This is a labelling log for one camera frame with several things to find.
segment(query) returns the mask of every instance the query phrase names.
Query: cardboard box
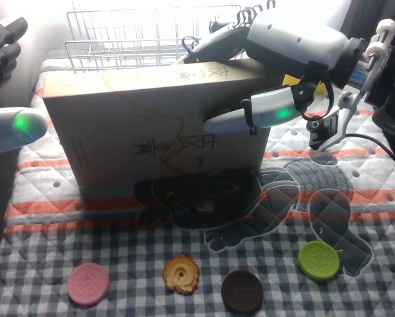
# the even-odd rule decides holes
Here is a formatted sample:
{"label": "cardboard box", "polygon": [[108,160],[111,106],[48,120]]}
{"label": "cardboard box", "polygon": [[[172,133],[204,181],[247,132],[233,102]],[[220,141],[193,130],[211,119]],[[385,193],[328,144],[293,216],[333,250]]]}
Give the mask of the cardboard box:
{"label": "cardboard box", "polygon": [[283,75],[250,59],[51,73],[44,101],[80,186],[259,167],[268,129],[209,135],[203,117]]}

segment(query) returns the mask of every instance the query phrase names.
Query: yellow object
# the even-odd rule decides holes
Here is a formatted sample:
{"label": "yellow object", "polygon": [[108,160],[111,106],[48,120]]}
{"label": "yellow object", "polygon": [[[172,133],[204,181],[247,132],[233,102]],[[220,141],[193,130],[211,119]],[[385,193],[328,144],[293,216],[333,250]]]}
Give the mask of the yellow object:
{"label": "yellow object", "polygon": [[166,263],[162,278],[167,289],[187,295],[198,287],[199,267],[189,256],[176,256]]}
{"label": "yellow object", "polygon": [[[293,86],[293,85],[297,85],[299,83],[299,81],[301,81],[301,80],[298,78],[294,78],[290,75],[285,75],[283,85]],[[319,84],[315,90],[315,92],[317,94],[325,94],[326,91],[327,91],[327,88],[325,87],[324,84]]]}

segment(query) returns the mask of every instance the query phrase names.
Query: robotic hand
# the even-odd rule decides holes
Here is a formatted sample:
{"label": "robotic hand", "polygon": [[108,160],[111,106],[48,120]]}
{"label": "robotic hand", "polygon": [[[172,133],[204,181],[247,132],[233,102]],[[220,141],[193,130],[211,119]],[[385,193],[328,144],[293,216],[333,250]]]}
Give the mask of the robotic hand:
{"label": "robotic hand", "polygon": [[[222,56],[231,56],[237,48],[244,48],[250,58],[301,78],[295,86],[277,87],[242,100],[238,110],[208,114],[203,126],[208,133],[214,134],[240,131],[255,134],[258,128],[268,128],[302,116],[308,121],[310,146],[325,150],[346,137],[347,125],[366,94],[365,102],[381,107],[382,114],[377,115],[377,120],[374,115],[374,121],[385,130],[392,129],[395,134],[395,123],[390,125],[390,120],[383,120],[384,105],[390,103],[387,101],[390,92],[394,93],[395,100],[395,48],[390,45],[394,35],[393,20],[381,21],[377,35],[368,43],[357,38],[347,39],[324,25],[298,21],[294,17],[291,20],[275,11],[263,11],[253,20],[249,17],[248,21],[229,24],[214,32],[182,60],[185,63],[223,61]],[[233,36],[235,45],[223,46],[226,52],[221,56],[221,42],[228,43]],[[322,117],[310,118],[305,112],[314,100],[319,82],[325,83],[330,104]],[[389,83],[387,89],[381,88],[384,82]],[[343,92],[338,105],[333,107],[332,85],[340,89],[350,85],[360,91],[355,95]]]}
{"label": "robotic hand", "polygon": [[[27,22],[19,18],[8,26],[0,24],[0,87],[17,66],[21,48],[17,41],[27,30]],[[0,108],[0,152],[17,149],[41,138],[47,131],[46,120],[34,109]]]}

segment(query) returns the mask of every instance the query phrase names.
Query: dish rack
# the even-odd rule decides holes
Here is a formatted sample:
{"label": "dish rack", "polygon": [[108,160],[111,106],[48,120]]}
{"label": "dish rack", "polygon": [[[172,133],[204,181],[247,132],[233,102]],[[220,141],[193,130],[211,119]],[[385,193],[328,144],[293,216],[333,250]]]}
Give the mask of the dish rack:
{"label": "dish rack", "polygon": [[182,38],[200,39],[212,23],[235,21],[240,9],[216,5],[71,11],[67,20],[74,40],[65,49],[74,72],[171,65],[186,53]]}

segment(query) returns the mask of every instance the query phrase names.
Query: quilted tablecloth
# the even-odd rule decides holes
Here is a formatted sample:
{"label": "quilted tablecloth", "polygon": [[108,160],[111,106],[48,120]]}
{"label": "quilted tablecloth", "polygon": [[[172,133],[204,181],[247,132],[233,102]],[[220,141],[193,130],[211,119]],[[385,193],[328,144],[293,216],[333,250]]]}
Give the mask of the quilted tablecloth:
{"label": "quilted tablecloth", "polygon": [[[44,115],[48,75],[32,102]],[[371,114],[360,105],[348,132],[386,143]],[[256,316],[395,316],[395,163],[364,139],[311,151],[305,124],[271,129],[259,171],[85,191],[49,121],[46,136],[20,153],[0,245],[0,316],[233,316],[221,283],[237,269],[262,283]],[[328,283],[299,268],[311,240],[340,256]],[[161,276],[178,254],[200,268],[190,296],[167,291]],[[108,270],[110,288],[81,308],[67,280],[87,262]]]}

